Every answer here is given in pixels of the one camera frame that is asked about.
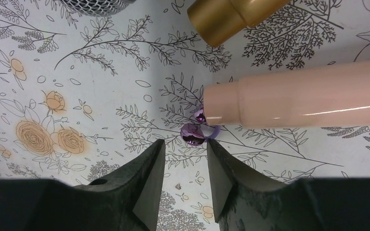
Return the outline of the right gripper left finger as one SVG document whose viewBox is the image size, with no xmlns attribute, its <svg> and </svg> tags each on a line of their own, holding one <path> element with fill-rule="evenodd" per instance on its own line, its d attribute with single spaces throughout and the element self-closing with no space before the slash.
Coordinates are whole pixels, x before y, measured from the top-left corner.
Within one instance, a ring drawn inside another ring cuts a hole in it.
<svg viewBox="0 0 370 231">
<path fill-rule="evenodd" d="M 88 185 L 0 180 L 0 231 L 154 231 L 165 141 Z"/>
</svg>

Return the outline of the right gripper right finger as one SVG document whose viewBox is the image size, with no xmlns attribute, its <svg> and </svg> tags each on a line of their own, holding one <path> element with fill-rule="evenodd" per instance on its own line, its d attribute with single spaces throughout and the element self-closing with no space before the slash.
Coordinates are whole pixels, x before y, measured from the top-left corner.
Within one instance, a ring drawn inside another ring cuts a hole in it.
<svg viewBox="0 0 370 231">
<path fill-rule="evenodd" d="M 214 220 L 222 231 L 370 231 L 370 178 L 285 184 L 207 143 Z"/>
</svg>

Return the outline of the purple earbud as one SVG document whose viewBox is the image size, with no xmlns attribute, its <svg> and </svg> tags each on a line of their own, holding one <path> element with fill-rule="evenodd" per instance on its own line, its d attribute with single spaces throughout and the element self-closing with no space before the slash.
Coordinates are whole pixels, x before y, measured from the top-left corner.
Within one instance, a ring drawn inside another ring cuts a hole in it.
<svg viewBox="0 0 370 231">
<path fill-rule="evenodd" d="M 194 118 L 199 123 L 207 123 L 204 113 L 204 106 L 201 104 L 194 112 Z M 215 139 L 220 133 L 220 126 L 214 126 L 214 131 L 211 135 L 205 136 L 203 131 L 195 124 L 184 124 L 180 130 L 181 138 L 191 146 L 200 146 L 208 139 Z"/>
</svg>

